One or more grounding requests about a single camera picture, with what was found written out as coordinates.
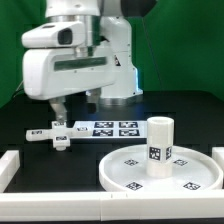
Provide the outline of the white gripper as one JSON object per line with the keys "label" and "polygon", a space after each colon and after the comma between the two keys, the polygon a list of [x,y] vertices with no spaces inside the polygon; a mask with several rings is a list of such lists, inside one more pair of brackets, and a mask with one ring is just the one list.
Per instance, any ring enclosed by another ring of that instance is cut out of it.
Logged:
{"label": "white gripper", "polygon": [[56,120],[66,122],[66,100],[61,96],[89,90],[88,111],[96,113],[101,96],[100,87],[115,82],[113,56],[107,43],[97,47],[92,57],[81,58],[75,56],[72,48],[28,50],[23,58],[25,92],[31,99],[50,99]]}

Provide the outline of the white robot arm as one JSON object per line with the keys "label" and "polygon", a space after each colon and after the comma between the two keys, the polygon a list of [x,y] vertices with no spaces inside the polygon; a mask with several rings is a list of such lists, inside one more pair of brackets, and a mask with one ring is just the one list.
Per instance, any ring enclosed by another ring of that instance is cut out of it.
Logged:
{"label": "white robot arm", "polygon": [[67,95],[84,92],[92,112],[141,95],[127,19],[147,15],[156,3],[46,0],[47,22],[22,35],[25,93],[49,101],[61,123],[67,120]]}

